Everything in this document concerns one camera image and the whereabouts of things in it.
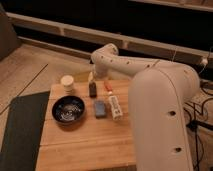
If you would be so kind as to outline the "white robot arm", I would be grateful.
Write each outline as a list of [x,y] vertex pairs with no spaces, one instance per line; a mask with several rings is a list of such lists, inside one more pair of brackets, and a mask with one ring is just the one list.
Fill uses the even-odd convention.
[[107,44],[91,54],[94,76],[131,77],[128,112],[137,171],[193,171],[183,105],[200,88],[197,72],[173,61],[121,56]]

